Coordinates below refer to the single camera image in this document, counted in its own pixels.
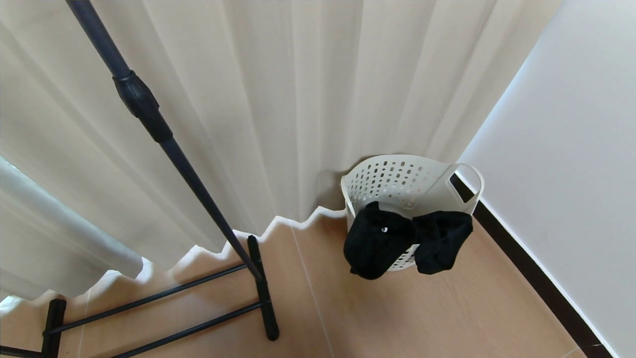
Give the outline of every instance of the wooden floor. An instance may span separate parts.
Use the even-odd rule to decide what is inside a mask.
[[[265,337],[261,312],[147,352],[143,357],[514,357],[583,358],[558,320],[479,223],[451,271],[413,269],[366,281],[342,254],[343,218],[318,214],[304,229],[279,224],[261,243],[280,338]],[[146,297],[238,263],[192,251],[170,272],[149,265],[138,281],[105,276],[69,300],[66,321]],[[47,294],[0,319],[3,345],[39,350]],[[256,300],[241,270],[62,335],[61,357],[108,357]]]

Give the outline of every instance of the garment rack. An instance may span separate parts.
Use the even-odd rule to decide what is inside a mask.
[[[185,156],[181,147],[174,139],[172,131],[166,123],[165,119],[159,112],[159,104],[156,102],[152,92],[148,89],[146,84],[132,71],[121,53],[117,49],[117,46],[113,42],[113,39],[108,34],[106,27],[99,18],[99,15],[95,11],[93,4],[90,0],[67,0],[67,4],[71,8],[71,11],[77,18],[78,22],[84,29],[84,32],[93,43],[93,46],[102,57],[102,60],[113,74],[113,81],[117,89],[117,93],[126,107],[130,110],[131,114],[139,119],[139,121],[146,128],[150,136],[161,146],[163,151],[168,155],[168,158],[173,163],[175,168],[181,174],[186,181],[190,189],[194,192],[198,200],[204,206],[205,210],[212,217],[216,225],[219,227],[223,236],[228,240],[230,245],[234,248],[238,256],[243,261],[243,264],[228,268],[226,270],[213,273],[211,275],[199,278],[192,282],[185,283],[183,285],[173,287],[163,292],[154,294],[150,297],[140,299],[131,303],[127,303],[123,306],[113,308],[90,317],[86,317],[81,320],[64,324],[64,311],[66,310],[66,301],[63,299],[53,299],[48,306],[48,314],[46,316],[45,330],[42,333],[42,349],[40,352],[33,350],[25,350],[20,348],[0,346],[0,354],[10,355],[13,357],[44,357],[44,358],[57,358],[60,348],[60,339],[62,332],[75,327],[83,326],[85,324],[100,320],[106,317],[110,317],[117,313],[121,313],[132,308],[139,307],[143,304],[156,301],[163,297],[181,292],[183,290],[192,288],[202,283],[214,280],[215,278],[229,275],[230,273],[247,268],[256,281],[256,290],[258,293],[258,301],[249,304],[243,308],[232,311],[220,317],[214,318],[195,327],[186,329],[179,333],[175,333],[172,336],[162,338],[160,340],[148,343],[139,348],[129,350],[114,357],[124,358],[132,357],[148,350],[166,345],[170,342],[176,341],[183,337],[187,337],[191,334],[203,331],[204,329],[216,326],[227,320],[233,319],[247,312],[261,309],[263,316],[263,323],[265,324],[265,334],[270,341],[275,341],[279,337],[279,328],[276,323],[276,316],[274,314],[272,299],[270,297],[270,291],[267,285],[267,279],[265,277],[265,270],[263,269],[263,261],[261,260],[261,254],[258,248],[258,241],[254,236],[250,236],[247,239],[247,247],[249,255],[240,244],[236,235],[232,231],[230,225],[223,217],[223,214],[216,206],[216,203],[208,193],[207,189],[199,179],[197,172],[194,170],[188,158]]]

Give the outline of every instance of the black baseboard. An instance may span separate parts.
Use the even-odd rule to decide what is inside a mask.
[[[453,175],[450,181],[464,200],[474,195],[457,175]],[[554,283],[482,202],[477,204],[473,216],[521,271],[522,275],[548,305],[565,330],[572,336],[572,339],[581,347],[583,353],[588,358],[612,358],[612,355],[601,344],[572,305],[554,286]]]

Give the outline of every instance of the black garment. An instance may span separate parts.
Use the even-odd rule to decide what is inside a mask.
[[[362,209],[345,240],[345,258],[351,273],[375,280],[415,243],[413,222],[400,214],[383,211],[374,201]]]
[[[345,240],[351,273],[368,280],[382,276],[416,243],[417,271],[432,275],[451,269],[473,231],[472,217],[466,213],[435,211],[409,220],[378,205],[374,201],[358,213]]]

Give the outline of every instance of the white plastic basket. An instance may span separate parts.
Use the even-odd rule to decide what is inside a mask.
[[[450,177],[462,166],[473,170],[480,181],[478,192],[466,203],[450,183]],[[483,185],[481,173],[467,164],[445,164],[403,154],[378,155],[366,159],[340,180],[349,228],[356,214],[373,201],[380,203],[380,209],[407,218],[438,210],[461,211],[472,215],[483,192]],[[399,271],[414,265],[418,246],[411,246],[391,265],[389,271]]]

